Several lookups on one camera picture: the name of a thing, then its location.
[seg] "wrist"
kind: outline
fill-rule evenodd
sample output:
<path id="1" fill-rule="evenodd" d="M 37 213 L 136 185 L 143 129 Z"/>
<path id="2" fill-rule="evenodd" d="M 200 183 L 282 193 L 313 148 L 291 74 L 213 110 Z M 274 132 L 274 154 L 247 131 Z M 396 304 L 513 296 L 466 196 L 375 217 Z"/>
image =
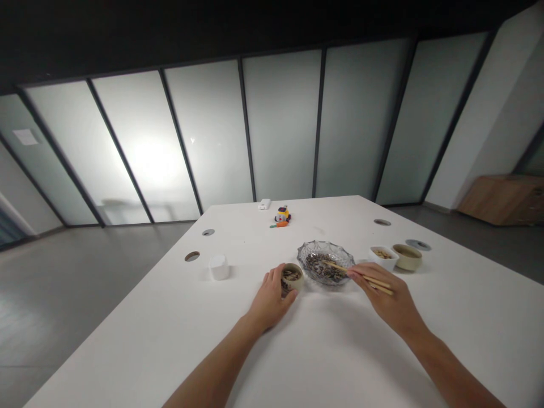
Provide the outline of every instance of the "wrist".
<path id="1" fill-rule="evenodd" d="M 242 317 L 240 317 L 240 320 L 238 322 L 252 335 L 256 335 L 260 337 L 265 330 L 266 327 L 263 327 L 262 323 L 260 322 L 260 319 L 254 317 L 251 313 L 246 313 Z"/>
<path id="2" fill-rule="evenodd" d="M 425 348 L 429 343 L 436 339 L 436 336 L 432 334 L 426 326 L 417 330 L 408 330 L 399 335 L 413 351 L 419 348 Z"/>

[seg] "chopsticks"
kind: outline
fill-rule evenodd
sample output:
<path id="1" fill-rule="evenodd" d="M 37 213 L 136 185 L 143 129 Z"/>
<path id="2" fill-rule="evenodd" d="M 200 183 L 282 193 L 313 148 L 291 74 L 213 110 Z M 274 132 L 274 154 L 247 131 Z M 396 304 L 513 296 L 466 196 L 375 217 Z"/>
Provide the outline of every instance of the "chopsticks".
<path id="1" fill-rule="evenodd" d="M 343 270 L 344 272 L 347 272 L 347 269 L 343 266 L 337 265 L 336 263 L 323 261 L 324 264 L 334 266 L 337 269 Z M 393 291 L 386 289 L 391 288 L 391 285 L 389 283 L 382 282 L 381 280 L 371 278 L 369 276 L 363 275 L 363 278 L 365 278 L 367 281 L 372 282 L 374 285 L 372 285 L 374 288 L 382 291 L 383 293 L 387 293 L 389 296 L 393 296 Z"/>

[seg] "glass bowl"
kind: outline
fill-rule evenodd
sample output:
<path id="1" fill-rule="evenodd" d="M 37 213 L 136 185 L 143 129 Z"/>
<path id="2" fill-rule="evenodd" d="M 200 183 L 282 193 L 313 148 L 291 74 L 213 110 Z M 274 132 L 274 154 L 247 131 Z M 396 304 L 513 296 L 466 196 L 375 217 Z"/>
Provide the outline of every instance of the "glass bowl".
<path id="1" fill-rule="evenodd" d="M 296 259 L 300 266 L 314 281 L 330 285 L 343 285 L 350 278 L 343 270 L 327 265 L 323 261 L 333 261 L 339 266 L 349 268 L 355 265 L 353 256 L 341 246 L 325 241 L 311 241 L 304 243 L 299 249 Z"/>

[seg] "gray floor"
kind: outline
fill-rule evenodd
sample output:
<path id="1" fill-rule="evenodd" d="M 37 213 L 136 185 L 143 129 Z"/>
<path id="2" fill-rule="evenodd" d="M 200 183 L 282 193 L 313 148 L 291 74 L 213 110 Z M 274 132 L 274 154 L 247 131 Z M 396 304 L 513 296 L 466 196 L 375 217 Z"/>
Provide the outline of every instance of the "gray floor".
<path id="1" fill-rule="evenodd" d="M 544 284 L 544 227 L 495 227 L 457 212 L 442 214 L 423 206 L 390 210 Z"/>
<path id="2" fill-rule="evenodd" d="M 68 229 L 0 253 L 0 407 L 22 407 L 192 223 Z"/>
<path id="3" fill-rule="evenodd" d="M 542 227 L 392 210 L 544 283 Z M 0 252 L 0 407 L 22 407 L 190 226 L 69 229 Z"/>

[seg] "frosted glass partition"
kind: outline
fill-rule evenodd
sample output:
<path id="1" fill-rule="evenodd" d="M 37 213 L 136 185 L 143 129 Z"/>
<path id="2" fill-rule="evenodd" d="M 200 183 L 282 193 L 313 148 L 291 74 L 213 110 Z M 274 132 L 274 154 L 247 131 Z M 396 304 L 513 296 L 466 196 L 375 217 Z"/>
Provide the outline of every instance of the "frosted glass partition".
<path id="1" fill-rule="evenodd" d="M 155 221 L 197 219 L 197 202 L 159 72 L 93 83 Z"/>
<path id="2" fill-rule="evenodd" d="M 376 202 L 419 202 L 486 34 L 421 41 Z"/>
<path id="3" fill-rule="evenodd" d="M 166 70 L 204 211 L 252 202 L 237 61 Z"/>
<path id="4" fill-rule="evenodd" d="M 408 39 L 327 50 L 316 197 L 370 198 Z"/>
<path id="5" fill-rule="evenodd" d="M 19 139 L 17 130 L 34 140 Z M 0 96 L 0 132 L 68 225 L 97 223 L 18 95 Z"/>
<path id="6" fill-rule="evenodd" d="M 243 63 L 257 201 L 310 198 L 321 51 Z"/>
<path id="7" fill-rule="evenodd" d="M 148 223 L 95 101 L 83 81 L 28 88 L 55 137 L 108 225 Z"/>

